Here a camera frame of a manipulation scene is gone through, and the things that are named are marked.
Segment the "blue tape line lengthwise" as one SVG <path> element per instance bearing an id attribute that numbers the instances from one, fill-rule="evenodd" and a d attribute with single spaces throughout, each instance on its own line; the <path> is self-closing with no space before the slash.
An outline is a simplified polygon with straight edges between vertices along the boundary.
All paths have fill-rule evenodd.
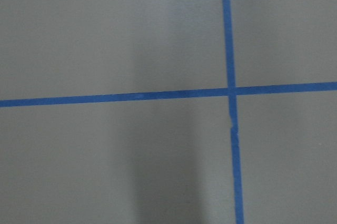
<path id="1" fill-rule="evenodd" d="M 229 115 L 231 120 L 230 136 L 231 136 L 231 152 L 232 152 L 235 222 L 244 223 L 231 0 L 222 0 L 222 3 L 223 3 L 223 23 L 224 23 L 224 36 L 225 36 L 227 89 L 229 101 Z"/>

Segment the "blue tape line crosswise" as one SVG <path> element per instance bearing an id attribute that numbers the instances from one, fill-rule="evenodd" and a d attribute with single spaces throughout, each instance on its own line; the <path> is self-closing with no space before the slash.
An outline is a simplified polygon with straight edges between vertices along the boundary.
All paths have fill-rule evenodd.
<path id="1" fill-rule="evenodd" d="M 235 88 L 211 88 L 158 91 L 144 93 L 126 94 L 106 94 L 106 95 L 86 95 L 69 97 L 46 97 L 28 99 L 1 100 L 1 107 L 26 107 L 45 105 L 67 105 L 67 104 L 87 104 L 87 103 L 108 103 L 117 101 L 138 101 L 157 99 L 181 99 L 181 98 L 203 98 L 203 97 L 225 97 L 234 95 L 257 95 L 257 94 L 279 94 L 279 93 L 301 93 L 311 91 L 332 91 L 336 90 L 336 82 L 305 83 L 305 84 L 284 84 L 267 86 L 248 86 Z"/>

